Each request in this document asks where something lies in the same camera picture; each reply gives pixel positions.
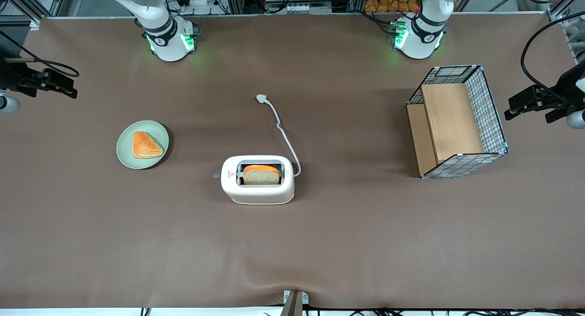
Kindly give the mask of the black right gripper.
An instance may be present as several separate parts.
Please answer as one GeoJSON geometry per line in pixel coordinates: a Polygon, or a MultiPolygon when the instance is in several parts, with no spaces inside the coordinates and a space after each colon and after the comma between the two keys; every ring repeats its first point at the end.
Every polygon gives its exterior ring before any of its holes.
{"type": "Polygon", "coordinates": [[[56,70],[46,68],[42,73],[28,67],[34,58],[2,57],[0,62],[0,88],[23,93],[35,98],[37,90],[61,93],[76,99],[77,89],[73,79],[56,70]]]}

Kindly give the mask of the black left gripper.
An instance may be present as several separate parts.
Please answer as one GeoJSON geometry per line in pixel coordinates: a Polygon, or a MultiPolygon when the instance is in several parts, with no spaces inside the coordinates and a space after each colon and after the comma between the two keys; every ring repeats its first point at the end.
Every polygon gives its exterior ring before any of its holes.
{"type": "MultiPolygon", "coordinates": [[[[554,85],[558,99],[574,111],[584,110],[584,71],[585,63],[579,63],[562,74],[554,85]]],[[[552,109],[556,106],[556,97],[538,85],[531,85],[508,98],[508,104],[509,108],[504,112],[506,121],[527,112],[552,109]]],[[[547,124],[551,124],[567,114],[566,108],[554,109],[545,115],[545,120],[547,124]]]]}

